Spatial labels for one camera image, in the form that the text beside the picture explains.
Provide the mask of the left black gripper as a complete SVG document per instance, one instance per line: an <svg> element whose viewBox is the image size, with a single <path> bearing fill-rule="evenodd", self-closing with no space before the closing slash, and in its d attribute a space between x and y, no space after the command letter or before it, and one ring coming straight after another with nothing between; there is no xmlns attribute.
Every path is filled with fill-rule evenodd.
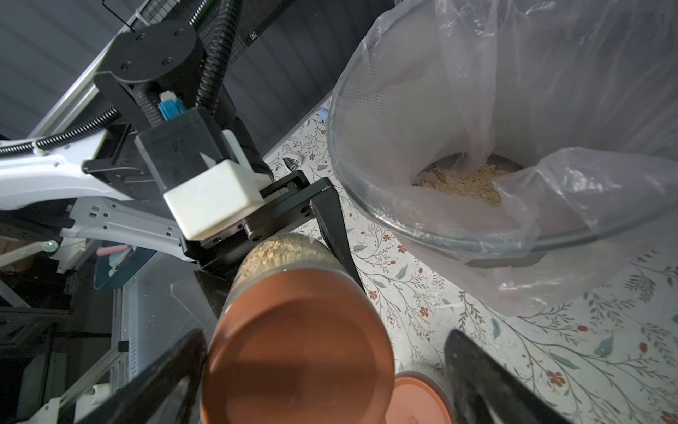
<svg viewBox="0 0 678 424"><path fill-rule="evenodd" d="M208 274L233 276L261 242L315 217L330 252L365 291L351 254L340 197L330 179L312 184L303 171L294 171L262 189L261 195L263 206L217 234L201 241L182 238L184 255Z"/></svg>

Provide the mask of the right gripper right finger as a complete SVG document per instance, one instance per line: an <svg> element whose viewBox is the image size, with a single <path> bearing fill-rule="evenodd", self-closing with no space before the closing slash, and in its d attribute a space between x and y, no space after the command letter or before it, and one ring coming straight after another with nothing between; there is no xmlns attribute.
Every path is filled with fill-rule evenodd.
<svg viewBox="0 0 678 424"><path fill-rule="evenodd" d="M456 423L565 423L461 330L444 345Z"/></svg>

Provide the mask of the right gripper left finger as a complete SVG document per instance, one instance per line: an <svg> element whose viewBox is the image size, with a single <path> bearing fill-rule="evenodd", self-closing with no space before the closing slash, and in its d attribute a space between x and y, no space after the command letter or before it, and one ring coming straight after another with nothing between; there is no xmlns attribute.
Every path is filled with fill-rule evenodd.
<svg viewBox="0 0 678 424"><path fill-rule="evenodd" d="M207 358L202 330L192 330L82 423L148 423L164 404L175 407L170 423L190 423Z"/></svg>

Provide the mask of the oatmeal glass jar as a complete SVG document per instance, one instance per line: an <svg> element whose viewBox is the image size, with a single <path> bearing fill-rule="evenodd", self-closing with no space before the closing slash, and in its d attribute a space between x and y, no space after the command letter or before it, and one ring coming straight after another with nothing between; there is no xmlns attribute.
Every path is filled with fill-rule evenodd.
<svg viewBox="0 0 678 424"><path fill-rule="evenodd" d="M254 284L277 273L300 269L328 270L351 280L339 259L316 238L294 232L275 235L254 247L243 260L218 317Z"/></svg>

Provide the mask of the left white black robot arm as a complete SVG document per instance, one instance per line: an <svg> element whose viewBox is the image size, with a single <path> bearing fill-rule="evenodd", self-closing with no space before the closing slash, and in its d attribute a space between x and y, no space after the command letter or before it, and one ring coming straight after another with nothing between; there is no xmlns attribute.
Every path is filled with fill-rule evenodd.
<svg viewBox="0 0 678 424"><path fill-rule="evenodd" d="M224 88L240 1L219 1L212 40L191 20L118 33L91 65L109 108L63 132L1 144L1 233L29 255L67 239L130 243L231 278L277 233L315 220L353 279L337 189L302 171L275 179Z"/></svg>

